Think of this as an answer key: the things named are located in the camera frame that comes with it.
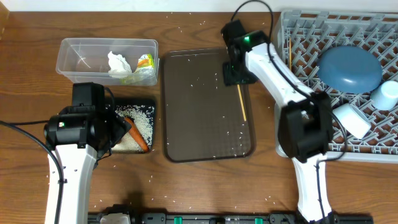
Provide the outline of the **white tissue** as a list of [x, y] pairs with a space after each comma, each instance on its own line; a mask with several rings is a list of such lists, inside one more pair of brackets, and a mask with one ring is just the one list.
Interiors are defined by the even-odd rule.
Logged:
[[108, 65], [110, 70], [109, 75], [113, 78], [125, 78], [132, 74], [131, 66], [121, 54], [113, 54], [112, 51], [108, 54]]

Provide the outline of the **orange carrot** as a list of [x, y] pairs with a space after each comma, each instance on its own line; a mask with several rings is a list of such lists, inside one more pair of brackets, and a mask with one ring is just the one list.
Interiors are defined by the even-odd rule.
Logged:
[[144, 152], [148, 152], [149, 147], [146, 144], [144, 138], [141, 136], [141, 134], [140, 134], [139, 130], [137, 129], [136, 125], [134, 124], [134, 122], [131, 119], [129, 119], [128, 117], [126, 117], [124, 120], [131, 125], [131, 128], [129, 130], [130, 136], [135, 140], [135, 142], [137, 142], [137, 144], [140, 146], [140, 148]]

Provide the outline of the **green snack wrapper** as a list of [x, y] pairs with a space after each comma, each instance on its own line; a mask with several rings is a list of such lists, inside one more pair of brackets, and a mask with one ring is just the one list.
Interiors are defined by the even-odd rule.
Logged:
[[151, 54], [142, 55], [132, 75], [121, 79], [122, 85], [153, 85], [156, 81], [155, 62]]

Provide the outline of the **dark blue plate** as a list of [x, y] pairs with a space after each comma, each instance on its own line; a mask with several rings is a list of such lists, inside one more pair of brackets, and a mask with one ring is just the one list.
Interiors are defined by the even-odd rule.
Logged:
[[317, 75], [323, 83], [346, 93], [373, 91], [382, 80], [379, 60], [359, 47], [333, 47], [320, 57], [317, 66]]

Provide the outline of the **light blue bowl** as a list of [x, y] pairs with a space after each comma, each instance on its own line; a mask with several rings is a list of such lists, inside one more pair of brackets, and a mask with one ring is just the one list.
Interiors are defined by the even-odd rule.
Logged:
[[362, 139], [371, 129], [365, 114], [355, 105], [346, 103], [333, 110], [343, 127], [357, 139]]

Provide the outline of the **light blue cup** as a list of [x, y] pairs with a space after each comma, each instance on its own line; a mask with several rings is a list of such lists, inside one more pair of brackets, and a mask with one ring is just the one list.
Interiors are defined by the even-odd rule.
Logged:
[[370, 99], [376, 109], [391, 110], [397, 104], [397, 82], [384, 82], [371, 93]]

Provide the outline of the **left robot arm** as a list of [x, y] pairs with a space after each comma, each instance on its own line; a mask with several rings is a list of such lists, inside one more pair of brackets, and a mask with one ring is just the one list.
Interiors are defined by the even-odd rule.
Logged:
[[109, 88], [76, 83], [72, 104], [44, 126], [50, 154], [46, 223], [87, 223], [91, 176], [131, 125], [106, 104]]

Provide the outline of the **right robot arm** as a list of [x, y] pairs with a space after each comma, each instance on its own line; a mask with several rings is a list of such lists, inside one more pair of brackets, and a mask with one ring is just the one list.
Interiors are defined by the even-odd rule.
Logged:
[[246, 32], [239, 20], [221, 29], [229, 55], [224, 84], [260, 81], [276, 102], [278, 148], [292, 159], [298, 185], [298, 211], [306, 223], [332, 223], [325, 163], [332, 138], [330, 97], [304, 85], [279, 58], [261, 30]]

